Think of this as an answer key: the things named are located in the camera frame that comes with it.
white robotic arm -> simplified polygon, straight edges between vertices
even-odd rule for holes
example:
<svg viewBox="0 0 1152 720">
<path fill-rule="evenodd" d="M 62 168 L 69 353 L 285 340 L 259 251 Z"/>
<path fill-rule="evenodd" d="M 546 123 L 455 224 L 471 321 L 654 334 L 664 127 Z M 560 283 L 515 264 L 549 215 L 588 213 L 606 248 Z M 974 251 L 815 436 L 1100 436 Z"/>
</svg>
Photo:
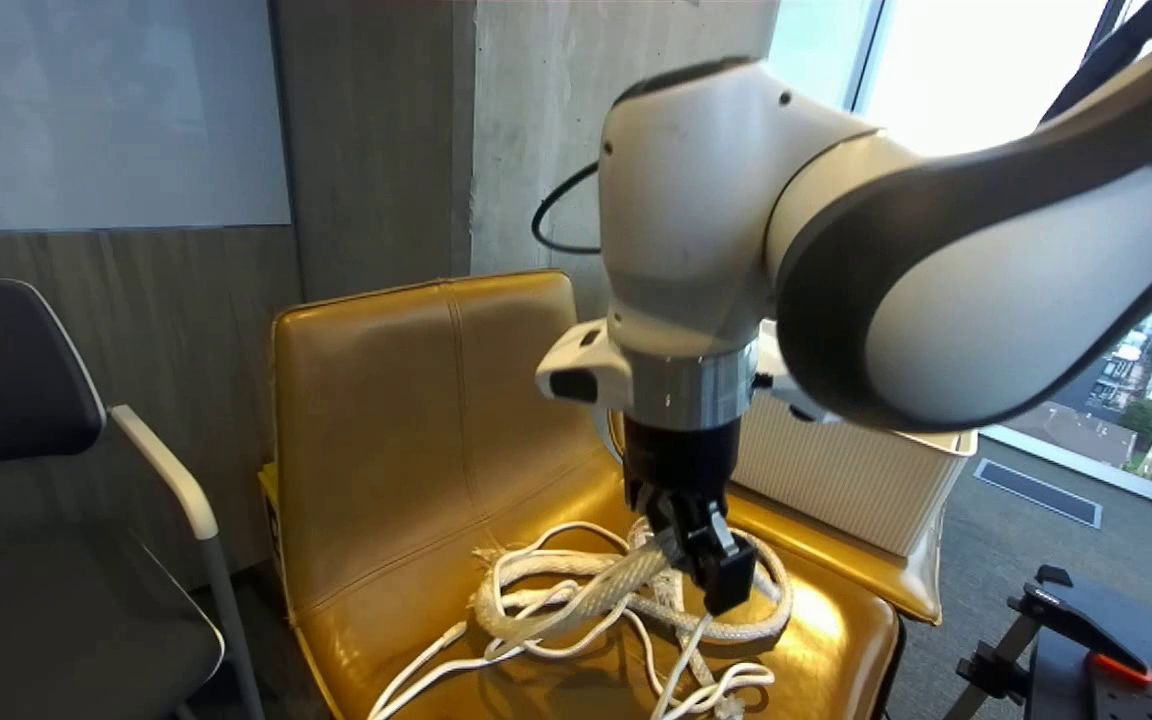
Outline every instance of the white robotic arm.
<svg viewBox="0 0 1152 720">
<path fill-rule="evenodd" d="M 719 60 L 628 88 L 606 123 L 607 321 L 541 365 L 625 412 L 625 480 L 711 611 L 754 556 L 725 527 L 750 340 L 876 426 L 978 426 L 1043 401 L 1152 307 L 1152 57 L 1040 131 L 918 158 Z"/>
</svg>

gold chair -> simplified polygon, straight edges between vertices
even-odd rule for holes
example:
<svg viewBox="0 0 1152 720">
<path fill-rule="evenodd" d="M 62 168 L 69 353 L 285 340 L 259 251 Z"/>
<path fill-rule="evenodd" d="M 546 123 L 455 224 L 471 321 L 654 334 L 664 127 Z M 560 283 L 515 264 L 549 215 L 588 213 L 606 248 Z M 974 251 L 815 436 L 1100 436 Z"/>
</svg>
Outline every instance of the gold chair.
<svg viewBox="0 0 1152 720">
<path fill-rule="evenodd" d="M 534 367 L 572 322 L 557 273 L 439 279 L 288 307 L 271 322 L 275 525 L 288 615 L 337 714 L 382 686 L 452 621 L 486 562 L 557 521 L 628 527 L 621 471 L 572 403 Z M 775 686 L 760 714 L 876 714 L 899 647 L 887 601 L 791 551 L 775 507 L 731 497 L 787 547 L 798 621 L 760 647 Z M 486 650 L 486 636 L 448 654 Z M 424 690 L 405 714 L 647 714 L 636 641 L 579 664 L 510 661 Z"/>
</svg>

